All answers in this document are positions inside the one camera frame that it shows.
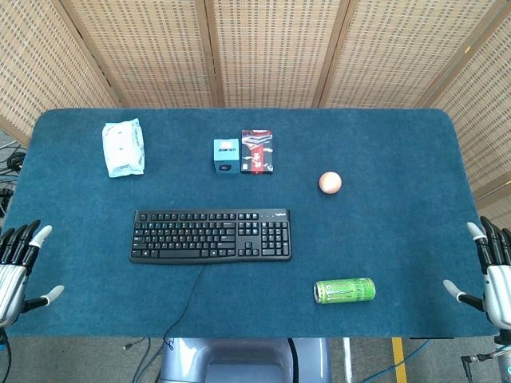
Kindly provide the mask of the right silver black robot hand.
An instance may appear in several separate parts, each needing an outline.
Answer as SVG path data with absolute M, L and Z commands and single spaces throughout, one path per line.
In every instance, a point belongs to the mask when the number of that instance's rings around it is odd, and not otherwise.
M 468 222 L 467 229 L 477 248 L 484 283 L 484 296 L 477 298 L 445 279 L 443 286 L 458 302 L 486 313 L 499 330 L 510 329 L 510 229 L 500 229 L 485 216 L 482 226 Z

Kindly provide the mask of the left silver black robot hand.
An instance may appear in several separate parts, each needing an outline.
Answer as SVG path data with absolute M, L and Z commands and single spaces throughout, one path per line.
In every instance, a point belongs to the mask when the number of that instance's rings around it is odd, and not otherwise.
M 1 328 L 12 326 L 20 314 L 53 303 L 64 291 L 56 285 L 50 292 L 26 299 L 26 284 L 32 274 L 42 244 L 51 234 L 50 225 L 41 221 L 10 228 L 1 235 Z

